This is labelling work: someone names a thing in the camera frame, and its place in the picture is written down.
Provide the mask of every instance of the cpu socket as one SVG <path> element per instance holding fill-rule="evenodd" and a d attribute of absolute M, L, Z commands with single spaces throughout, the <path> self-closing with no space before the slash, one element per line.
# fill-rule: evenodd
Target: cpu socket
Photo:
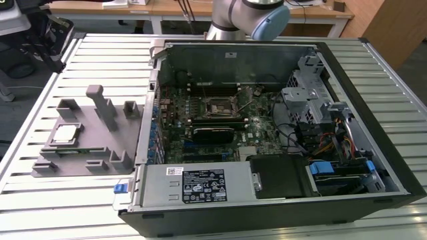
<path fill-rule="evenodd" d="M 205 99 L 204 118 L 238 117 L 236 99 L 232 97 L 212 97 Z"/>

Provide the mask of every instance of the green circuit board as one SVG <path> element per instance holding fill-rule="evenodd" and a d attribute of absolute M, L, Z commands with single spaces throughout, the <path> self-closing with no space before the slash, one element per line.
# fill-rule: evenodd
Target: green circuit board
<path fill-rule="evenodd" d="M 165 146 L 166 164 L 194 163 L 185 160 L 185 156 L 221 155 L 220 161 L 240 161 L 238 147 L 253 146 L 257 154 L 280 154 L 284 152 L 278 136 L 274 133 L 269 105 L 272 103 L 270 92 L 262 92 L 253 96 L 253 86 L 241 86 L 241 90 L 233 99 L 234 110 L 245 120 L 245 128 L 233 132 L 233 140 L 229 144 L 192 144 L 192 126 L 189 118 L 200 118 L 205 114 L 205 105 L 209 99 L 226 101 L 225 97 L 194 97 L 185 89 L 168 88 L 161 91 L 161 122 L 162 138 Z"/>

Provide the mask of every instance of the wooden desk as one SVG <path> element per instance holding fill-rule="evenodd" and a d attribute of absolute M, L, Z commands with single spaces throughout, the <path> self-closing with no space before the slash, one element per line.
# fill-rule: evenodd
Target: wooden desk
<path fill-rule="evenodd" d="M 189 4 L 196 21 L 209 22 L 212 20 L 212 3 L 189 0 Z M 68 19 L 149 20 L 153 34 L 157 35 L 162 34 L 161 21 L 184 21 L 180 6 L 173 0 L 150 0 L 148 5 L 129 5 L 129 8 L 118 9 L 102 9 L 102 4 L 98 2 L 58 1 L 49 6 L 54 15 Z M 340 36 L 346 21 L 353 17 L 349 11 L 332 11 L 320 6 L 305 7 L 304 10 L 301 8 L 290 9 L 289 23 L 332 25 L 328 33 L 330 38 Z"/>
<path fill-rule="evenodd" d="M 192 1 L 189 0 L 193 15 L 196 16 L 210 16 L 212 15 L 212 3 L 205 0 Z M 152 6 L 153 15 L 181 15 L 180 5 L 173 0 L 154 0 Z M 353 18 L 353 14 L 346 9 L 345 12 L 328 10 L 320 6 L 305 7 L 306 19 L 334 19 L 334 18 Z M 290 18 L 304 18 L 304 11 L 301 8 L 290 9 Z"/>

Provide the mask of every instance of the blue drive bracket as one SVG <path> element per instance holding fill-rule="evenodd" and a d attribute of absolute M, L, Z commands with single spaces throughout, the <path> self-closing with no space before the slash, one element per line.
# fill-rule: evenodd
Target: blue drive bracket
<path fill-rule="evenodd" d="M 309 171 L 312 175 L 316 174 L 332 174 L 333 167 L 328 161 L 316 161 L 309 165 Z"/>

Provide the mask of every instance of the white device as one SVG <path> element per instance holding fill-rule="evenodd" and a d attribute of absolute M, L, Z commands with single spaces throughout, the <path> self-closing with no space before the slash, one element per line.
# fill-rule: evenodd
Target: white device
<path fill-rule="evenodd" d="M 146 5 L 148 2 L 149 0 L 128 0 L 128 3 L 134 5 Z"/>

